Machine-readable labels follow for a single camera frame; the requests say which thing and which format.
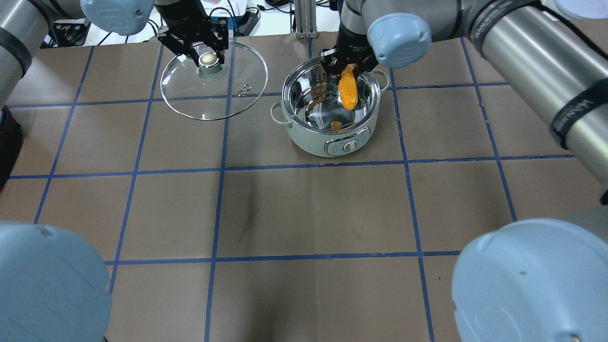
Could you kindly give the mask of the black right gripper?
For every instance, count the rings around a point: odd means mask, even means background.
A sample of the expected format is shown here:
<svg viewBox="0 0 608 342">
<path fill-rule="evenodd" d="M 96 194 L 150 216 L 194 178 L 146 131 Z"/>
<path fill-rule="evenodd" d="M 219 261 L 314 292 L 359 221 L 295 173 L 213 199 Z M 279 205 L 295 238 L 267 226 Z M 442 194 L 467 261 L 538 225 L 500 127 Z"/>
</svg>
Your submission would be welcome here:
<svg viewBox="0 0 608 342">
<path fill-rule="evenodd" d="M 336 45 L 324 48 L 320 53 L 325 72 L 343 72 L 347 66 L 354 72 L 370 72 L 379 64 L 367 35 L 355 33 L 340 24 Z"/>
</svg>

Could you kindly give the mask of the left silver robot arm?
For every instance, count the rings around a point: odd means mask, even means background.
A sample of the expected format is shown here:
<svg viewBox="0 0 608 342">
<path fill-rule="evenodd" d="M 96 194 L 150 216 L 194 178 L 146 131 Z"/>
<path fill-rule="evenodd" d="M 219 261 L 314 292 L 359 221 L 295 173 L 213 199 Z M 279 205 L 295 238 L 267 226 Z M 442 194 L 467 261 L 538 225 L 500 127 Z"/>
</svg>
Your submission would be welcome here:
<svg viewBox="0 0 608 342">
<path fill-rule="evenodd" d="M 111 342 L 223 342 L 217 304 L 226 124 L 161 103 L 158 42 L 43 50 L 11 96 L 24 130 L 1 219 L 62 227 L 104 260 Z"/>
</svg>

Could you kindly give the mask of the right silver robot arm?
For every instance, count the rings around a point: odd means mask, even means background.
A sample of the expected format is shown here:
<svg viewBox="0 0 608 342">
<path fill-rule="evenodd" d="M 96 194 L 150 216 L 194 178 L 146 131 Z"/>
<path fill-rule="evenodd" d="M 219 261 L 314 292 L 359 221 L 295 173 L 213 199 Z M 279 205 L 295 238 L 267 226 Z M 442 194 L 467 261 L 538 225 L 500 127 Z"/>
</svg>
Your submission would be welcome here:
<svg viewBox="0 0 608 342">
<path fill-rule="evenodd" d="M 555 224 L 595 208 L 597 182 L 575 158 L 552 158 L 549 134 L 506 85 L 389 91 L 378 136 L 341 159 L 291 171 L 285 229 L 300 237 L 261 255 L 261 181 L 237 171 L 236 128 L 222 190 L 211 342 L 458 342 L 460 309 L 482 341 L 523 304 L 556 314 L 549 290 L 582 299 L 577 320 L 607 340 L 604 263 Z"/>
</svg>

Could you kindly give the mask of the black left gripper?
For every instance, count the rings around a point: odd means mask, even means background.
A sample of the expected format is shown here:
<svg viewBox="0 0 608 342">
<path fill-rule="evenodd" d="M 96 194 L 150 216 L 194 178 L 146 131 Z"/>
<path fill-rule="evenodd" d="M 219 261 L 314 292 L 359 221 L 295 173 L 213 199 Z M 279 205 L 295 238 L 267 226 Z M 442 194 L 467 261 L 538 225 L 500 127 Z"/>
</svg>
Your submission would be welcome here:
<svg viewBox="0 0 608 342">
<path fill-rule="evenodd" d="M 219 64 L 225 63 L 228 27 L 225 19 L 214 21 L 200 0 L 155 0 L 154 7 L 165 22 L 157 39 L 174 54 L 180 54 L 199 67 L 200 45 L 211 48 Z"/>
</svg>

